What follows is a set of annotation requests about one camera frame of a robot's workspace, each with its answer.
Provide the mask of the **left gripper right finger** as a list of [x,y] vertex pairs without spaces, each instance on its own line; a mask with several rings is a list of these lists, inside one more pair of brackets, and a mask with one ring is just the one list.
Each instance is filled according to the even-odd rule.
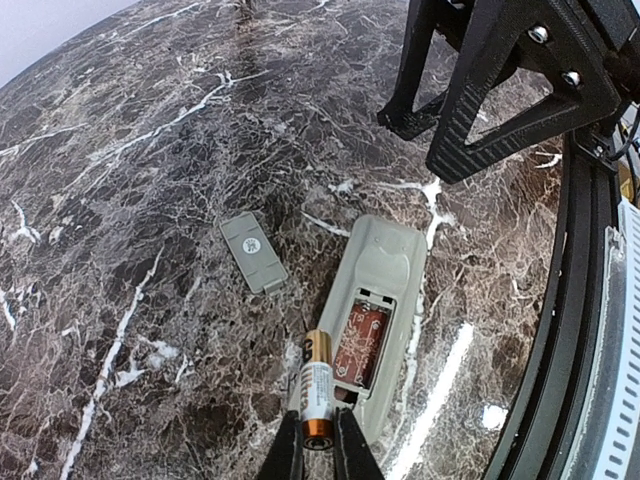
[[334,478],[337,480],[383,480],[384,476],[362,430],[349,408],[334,415]]

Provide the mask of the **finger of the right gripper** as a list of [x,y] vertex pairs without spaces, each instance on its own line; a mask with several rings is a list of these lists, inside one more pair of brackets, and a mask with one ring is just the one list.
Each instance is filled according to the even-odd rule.
[[400,67],[391,99],[377,114],[378,123],[404,140],[412,140],[440,120],[444,93],[419,109],[414,108],[427,55],[436,31],[467,61],[469,79],[476,75],[480,52],[463,50],[463,40],[475,1],[411,1],[407,15]]

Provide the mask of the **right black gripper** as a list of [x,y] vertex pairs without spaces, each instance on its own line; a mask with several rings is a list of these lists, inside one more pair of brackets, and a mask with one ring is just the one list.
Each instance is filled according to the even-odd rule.
[[453,184],[639,99],[632,1],[477,1],[426,157]]

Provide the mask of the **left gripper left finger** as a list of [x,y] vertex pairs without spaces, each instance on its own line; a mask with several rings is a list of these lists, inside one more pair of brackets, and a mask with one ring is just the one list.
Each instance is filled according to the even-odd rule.
[[288,411],[258,474],[258,480],[302,480],[304,476],[303,433],[296,410]]

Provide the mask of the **brown battery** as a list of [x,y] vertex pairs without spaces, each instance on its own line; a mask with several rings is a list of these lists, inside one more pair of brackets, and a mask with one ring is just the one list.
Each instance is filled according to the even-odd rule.
[[331,337],[322,330],[309,331],[303,342],[300,371],[300,421],[308,450],[333,446],[333,365]]

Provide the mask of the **grey battery cover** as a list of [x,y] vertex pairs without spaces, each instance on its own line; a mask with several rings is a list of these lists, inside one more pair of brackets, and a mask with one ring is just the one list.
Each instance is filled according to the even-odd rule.
[[239,270],[253,294],[273,294],[284,287],[288,273],[252,212],[219,225]]

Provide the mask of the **white remote control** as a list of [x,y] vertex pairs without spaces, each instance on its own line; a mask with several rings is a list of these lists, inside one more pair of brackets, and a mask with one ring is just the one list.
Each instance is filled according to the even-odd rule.
[[[375,442],[389,413],[416,314],[424,235],[374,215],[353,225],[317,325],[331,337],[333,405]],[[300,374],[289,401],[300,410]]]

